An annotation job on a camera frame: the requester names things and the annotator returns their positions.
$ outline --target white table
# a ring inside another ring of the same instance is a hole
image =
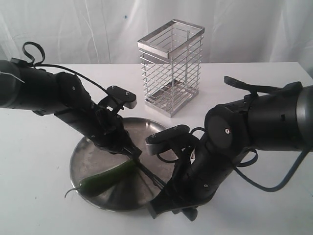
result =
[[[313,83],[298,63],[203,64],[200,93],[173,118],[144,105],[140,65],[68,65],[104,87],[118,85],[137,94],[138,105],[123,117],[144,117],[170,127],[203,126],[205,114],[219,103],[241,99],[247,92],[223,83],[224,75],[244,82],[282,87],[293,81]],[[105,94],[84,82],[94,101]],[[0,234],[312,234],[313,158],[310,154],[279,192],[260,191],[236,173],[214,198],[199,207],[190,222],[183,214],[162,214],[153,220],[146,210],[109,212],[95,208],[71,188],[69,160],[81,134],[53,115],[39,117],[21,110],[0,110]],[[298,153],[260,152],[259,161],[243,169],[266,186],[276,185]]]

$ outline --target white backdrop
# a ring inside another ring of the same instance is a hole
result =
[[[137,40],[174,18],[205,27],[204,63],[299,62],[313,76],[313,0],[0,0],[0,59],[35,41],[49,63],[139,63]]]

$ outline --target chrome utensil holder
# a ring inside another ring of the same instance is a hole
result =
[[[172,20],[138,41],[148,106],[172,117],[199,93],[203,33]]]

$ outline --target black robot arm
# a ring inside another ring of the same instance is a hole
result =
[[[153,217],[165,211],[183,212],[190,220],[197,217],[197,206],[211,200],[223,180],[235,170],[257,188],[274,192],[292,177],[313,147],[313,87],[300,82],[283,88],[254,86],[231,77],[226,84],[247,90],[244,99],[220,104],[208,111],[201,139],[179,125],[146,139],[151,155],[172,149],[177,155],[172,178],[152,200]],[[272,188],[247,178],[238,167],[256,162],[256,149],[269,151],[302,151],[283,181]],[[255,157],[241,163],[248,152]]]
[[[111,153],[138,157],[138,149],[124,129],[118,111],[133,108],[136,95],[117,86],[95,104],[80,79],[70,73],[52,74],[30,67],[26,61],[0,61],[0,107],[54,114],[94,144]]]

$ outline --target round metal tray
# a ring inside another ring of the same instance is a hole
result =
[[[156,156],[150,156],[146,152],[145,138],[153,133],[165,130],[163,125],[144,118],[124,118],[124,127],[129,132],[134,144],[142,150],[140,161],[152,173],[167,182],[174,169],[173,164],[166,164]],[[162,154],[164,158],[173,160],[176,156],[172,151]],[[91,175],[98,174],[113,168],[128,157],[121,154],[110,154],[94,146],[87,138],[82,138],[77,144],[70,160],[70,178],[74,187],[79,182]],[[132,211],[144,207],[154,199],[160,190],[140,170],[119,184],[97,197],[81,197],[92,205],[110,211]]]

